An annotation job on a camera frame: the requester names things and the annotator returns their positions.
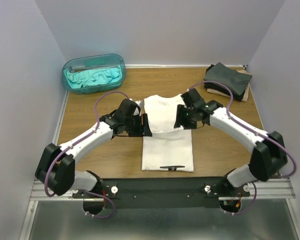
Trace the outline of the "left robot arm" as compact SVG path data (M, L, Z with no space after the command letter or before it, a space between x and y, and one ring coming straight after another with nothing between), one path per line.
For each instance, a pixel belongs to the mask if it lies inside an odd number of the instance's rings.
M79 190L91 198L97 197L101 178L92 171L77 171L77 163L95 148L123 133L128 137L152 136L148 116L142 113L143 107L142 100L125 98L118 109L99 117L96 124L76 138L61 145L50 143L43 150L35 178L57 196Z

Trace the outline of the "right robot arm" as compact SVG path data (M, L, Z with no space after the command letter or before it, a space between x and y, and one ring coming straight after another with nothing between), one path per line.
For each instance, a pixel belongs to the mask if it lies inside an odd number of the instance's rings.
M268 133L253 127L215 100L205 102L194 88L182 94L181 99L183 104L177 106L175 128L194 130L197 123L202 122L230 135L251 154L248 164L228 172L208 191L219 196L231 196L245 184L266 182L287 164L287 153L280 133Z

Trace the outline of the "white printed t shirt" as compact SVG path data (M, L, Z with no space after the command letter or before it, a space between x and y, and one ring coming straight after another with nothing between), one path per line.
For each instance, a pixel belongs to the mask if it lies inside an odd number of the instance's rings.
M143 137L143 171L194 171L192 131L174 128L181 95L166 98L152 95L144 99L144 111L152 136Z

